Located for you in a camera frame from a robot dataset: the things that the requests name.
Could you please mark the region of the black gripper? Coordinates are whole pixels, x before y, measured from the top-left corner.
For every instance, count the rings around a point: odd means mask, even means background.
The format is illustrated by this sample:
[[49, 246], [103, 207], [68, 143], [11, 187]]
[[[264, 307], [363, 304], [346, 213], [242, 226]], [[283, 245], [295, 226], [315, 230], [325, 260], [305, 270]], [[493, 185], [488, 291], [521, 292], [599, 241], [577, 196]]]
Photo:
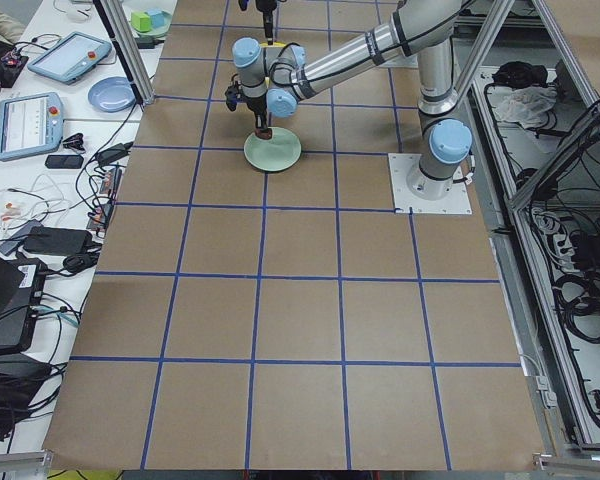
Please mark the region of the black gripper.
[[267, 121], [267, 101], [266, 95], [259, 97], [246, 97], [245, 103], [247, 107], [254, 113], [255, 126], [256, 128], [269, 128]]
[[262, 14], [265, 38], [268, 43], [274, 42], [273, 12], [277, 8], [277, 0], [257, 0], [257, 10]]

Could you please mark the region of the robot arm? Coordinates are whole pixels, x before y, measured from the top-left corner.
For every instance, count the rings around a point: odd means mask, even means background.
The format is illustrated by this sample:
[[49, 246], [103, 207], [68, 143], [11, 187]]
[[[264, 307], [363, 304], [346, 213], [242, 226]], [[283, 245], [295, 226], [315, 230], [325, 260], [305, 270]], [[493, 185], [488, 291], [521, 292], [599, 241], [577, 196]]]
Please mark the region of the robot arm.
[[467, 5], [465, 1], [401, 1], [387, 22], [313, 61], [295, 42], [275, 46], [251, 37], [235, 41], [232, 55], [237, 73], [225, 95], [230, 110], [244, 103], [255, 117], [254, 130], [244, 143], [246, 160], [264, 172], [293, 166], [301, 156], [298, 137], [270, 126], [269, 119], [288, 118], [301, 101], [397, 58], [417, 58], [419, 110], [430, 116], [449, 112], [460, 99], [450, 38]]

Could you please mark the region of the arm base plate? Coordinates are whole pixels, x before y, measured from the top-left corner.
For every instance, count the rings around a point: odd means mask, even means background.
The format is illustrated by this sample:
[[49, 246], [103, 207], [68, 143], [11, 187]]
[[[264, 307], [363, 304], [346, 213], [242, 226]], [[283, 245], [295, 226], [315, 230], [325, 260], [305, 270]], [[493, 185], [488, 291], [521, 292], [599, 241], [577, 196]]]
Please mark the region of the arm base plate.
[[454, 176], [431, 180], [419, 168], [420, 154], [389, 153], [393, 209], [398, 214], [471, 215], [467, 186], [458, 166]]

